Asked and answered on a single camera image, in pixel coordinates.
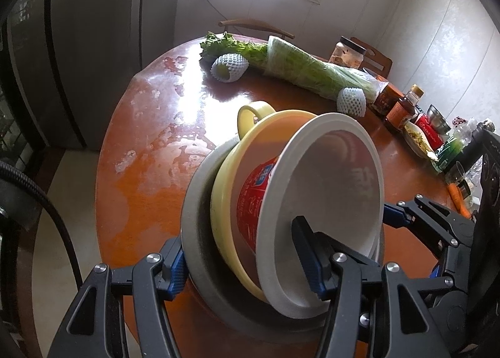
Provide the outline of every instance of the wooden table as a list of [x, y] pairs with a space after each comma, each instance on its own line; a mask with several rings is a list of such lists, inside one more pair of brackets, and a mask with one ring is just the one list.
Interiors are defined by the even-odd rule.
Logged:
[[[237, 82], [217, 82], [199, 62], [200, 41], [172, 49], [138, 73], [109, 124], [97, 170], [96, 212], [102, 260], [112, 268], [134, 265], [179, 234], [189, 181], [206, 155], [236, 134], [242, 104], [265, 100], [277, 111], [298, 108], [316, 114], [336, 109], [332, 101], [253, 70]], [[421, 193], [452, 205], [442, 180], [401, 137], [389, 133], [370, 111], [358, 121], [380, 155], [386, 201]], [[408, 231], [384, 229], [385, 260], [397, 261], [409, 276], [427, 276], [436, 262], [431, 253]], [[137, 337], [131, 297], [124, 306]], [[314, 356], [314, 342], [272, 345], [227, 328], [189, 285], [167, 309], [183, 358]], [[363, 348], [357, 355], [364, 356]]]

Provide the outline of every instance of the red label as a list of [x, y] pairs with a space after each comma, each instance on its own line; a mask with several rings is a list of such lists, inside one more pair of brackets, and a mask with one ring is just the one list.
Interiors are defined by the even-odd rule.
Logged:
[[277, 160], [278, 157], [275, 157], [256, 167], [247, 177], [241, 192], [239, 192], [236, 208], [238, 230], [253, 252], [256, 248], [257, 224], [262, 199]]
[[419, 126], [423, 133], [426, 135], [433, 151], [443, 145], [443, 141], [439, 137], [439, 134], [434, 131], [434, 128], [432, 128], [432, 126], [429, 124], [428, 118], [425, 114], [422, 114], [417, 118], [415, 125]]

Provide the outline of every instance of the beige floor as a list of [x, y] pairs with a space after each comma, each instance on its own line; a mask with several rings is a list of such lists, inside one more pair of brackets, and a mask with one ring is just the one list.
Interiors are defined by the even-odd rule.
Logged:
[[[98, 154], [66, 151], [48, 196], [67, 225], [77, 252], [83, 278], [101, 262], [96, 233], [94, 189]], [[32, 274], [33, 314], [43, 357], [73, 300], [77, 287], [63, 242], [44, 212], [34, 248]], [[140, 357], [138, 345], [127, 329], [131, 358]]]

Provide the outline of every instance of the chair backrest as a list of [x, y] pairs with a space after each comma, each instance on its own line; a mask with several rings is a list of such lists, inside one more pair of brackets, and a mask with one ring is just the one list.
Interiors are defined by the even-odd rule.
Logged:
[[240, 27], [246, 29], [254, 29], [256, 31], [275, 33], [281, 35], [283, 39], [285, 39], [285, 37], [290, 39], [295, 38], [295, 35], [283, 31], [282, 29], [276, 28], [269, 23], [260, 21], [259, 19], [252, 19], [252, 18], [228, 19], [226, 21], [221, 21], [220, 23], [218, 23], [218, 26], [224, 27], [224, 31], [227, 31], [228, 27]]
[[364, 54], [364, 61], [361, 62], [359, 69], [363, 70], [363, 68], [366, 67], [367, 69], [370, 69], [387, 79], [387, 76], [389, 76], [389, 72], [391, 71], [393, 61], [385, 55], [381, 54], [371, 45], [368, 45], [366, 42], [360, 41], [359, 39], [354, 37], [351, 37], [351, 41], [357, 43], [358, 45], [361, 45], [367, 50], [367, 52]]

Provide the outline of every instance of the plastic wrap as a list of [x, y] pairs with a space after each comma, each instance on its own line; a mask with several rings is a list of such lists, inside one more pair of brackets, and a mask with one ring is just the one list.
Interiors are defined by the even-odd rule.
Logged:
[[357, 69], [326, 63], [278, 37], [269, 37], [267, 66], [264, 74], [284, 79], [322, 97], [337, 100], [345, 87], [363, 90], [373, 103], [383, 88], [381, 82]]

